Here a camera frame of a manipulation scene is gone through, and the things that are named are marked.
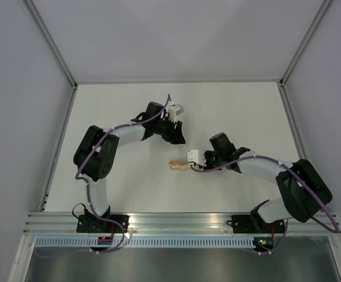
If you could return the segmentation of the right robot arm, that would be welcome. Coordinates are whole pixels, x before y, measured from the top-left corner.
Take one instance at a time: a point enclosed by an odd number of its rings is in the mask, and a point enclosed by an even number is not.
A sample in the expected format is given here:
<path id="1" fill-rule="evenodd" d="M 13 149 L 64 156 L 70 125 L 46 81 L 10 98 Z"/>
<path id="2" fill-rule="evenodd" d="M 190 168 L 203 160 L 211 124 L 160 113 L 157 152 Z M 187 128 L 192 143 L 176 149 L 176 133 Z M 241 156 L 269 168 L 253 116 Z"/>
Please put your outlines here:
<path id="1" fill-rule="evenodd" d="M 225 133 L 211 137 L 210 143 L 213 149 L 204 153 L 204 171 L 226 168 L 277 185 L 281 196 L 260 203 L 250 212 L 251 227 L 257 232 L 265 231 L 279 220 L 305 223 L 333 199 L 326 183 L 306 159 L 281 162 L 247 147 L 236 148 Z"/>

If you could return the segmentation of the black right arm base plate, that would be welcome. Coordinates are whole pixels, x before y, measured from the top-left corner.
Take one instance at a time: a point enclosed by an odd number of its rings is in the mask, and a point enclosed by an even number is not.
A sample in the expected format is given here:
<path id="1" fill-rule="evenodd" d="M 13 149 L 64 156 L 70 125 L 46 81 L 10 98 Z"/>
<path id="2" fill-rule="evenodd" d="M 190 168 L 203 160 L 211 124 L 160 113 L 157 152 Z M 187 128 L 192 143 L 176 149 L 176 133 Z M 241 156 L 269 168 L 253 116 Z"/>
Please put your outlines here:
<path id="1" fill-rule="evenodd" d="M 232 215 L 226 224 L 232 227 L 234 234 L 283 234 L 285 231 L 283 220 L 266 223 L 260 217 L 248 214 Z"/>

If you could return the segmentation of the peach cloth napkin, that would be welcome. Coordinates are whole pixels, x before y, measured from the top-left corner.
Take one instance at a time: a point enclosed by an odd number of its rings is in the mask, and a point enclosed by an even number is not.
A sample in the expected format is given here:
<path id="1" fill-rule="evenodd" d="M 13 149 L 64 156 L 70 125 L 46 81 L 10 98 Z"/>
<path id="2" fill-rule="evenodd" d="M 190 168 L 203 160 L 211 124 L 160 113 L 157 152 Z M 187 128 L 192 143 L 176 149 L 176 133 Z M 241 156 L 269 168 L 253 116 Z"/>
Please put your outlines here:
<path id="1" fill-rule="evenodd" d="M 170 170 L 186 171 L 191 170 L 190 164 L 185 160 L 171 160 L 168 162 Z"/>

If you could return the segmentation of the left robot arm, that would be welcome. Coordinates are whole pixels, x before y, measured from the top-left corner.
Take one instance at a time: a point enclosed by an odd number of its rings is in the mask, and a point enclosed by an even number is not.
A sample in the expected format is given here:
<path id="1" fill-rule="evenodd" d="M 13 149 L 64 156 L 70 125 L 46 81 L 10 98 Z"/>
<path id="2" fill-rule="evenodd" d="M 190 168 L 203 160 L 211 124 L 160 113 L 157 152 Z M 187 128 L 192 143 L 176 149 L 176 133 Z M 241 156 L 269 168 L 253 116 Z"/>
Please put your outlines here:
<path id="1" fill-rule="evenodd" d="M 165 105 L 150 102 L 144 112 L 126 124 L 110 129 L 90 126 L 86 131 L 73 162 L 77 166 L 75 179 L 82 180 L 87 190 L 87 211 L 90 226 L 99 233 L 110 227 L 110 205 L 107 200 L 106 177 L 113 168 L 117 150 L 134 142 L 144 141 L 154 135 L 172 145 L 186 143 L 182 133 L 181 105 L 171 99 Z"/>

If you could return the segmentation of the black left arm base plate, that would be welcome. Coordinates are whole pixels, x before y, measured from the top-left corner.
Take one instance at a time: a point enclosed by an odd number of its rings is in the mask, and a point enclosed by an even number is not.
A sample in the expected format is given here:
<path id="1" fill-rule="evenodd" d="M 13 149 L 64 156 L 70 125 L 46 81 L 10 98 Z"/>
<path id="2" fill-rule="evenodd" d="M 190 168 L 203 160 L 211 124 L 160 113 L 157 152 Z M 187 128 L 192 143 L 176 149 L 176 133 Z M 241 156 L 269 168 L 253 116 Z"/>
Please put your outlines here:
<path id="1" fill-rule="evenodd" d="M 113 214 L 109 217 L 110 220 L 116 221 L 122 225 L 124 232 L 127 231 L 129 226 L 129 216 L 125 214 Z M 122 233 L 122 229 L 117 225 L 117 223 L 112 223 L 110 221 L 100 220 L 94 215 L 82 214 L 79 216 L 77 228 L 77 233 L 111 233 L 119 234 Z"/>

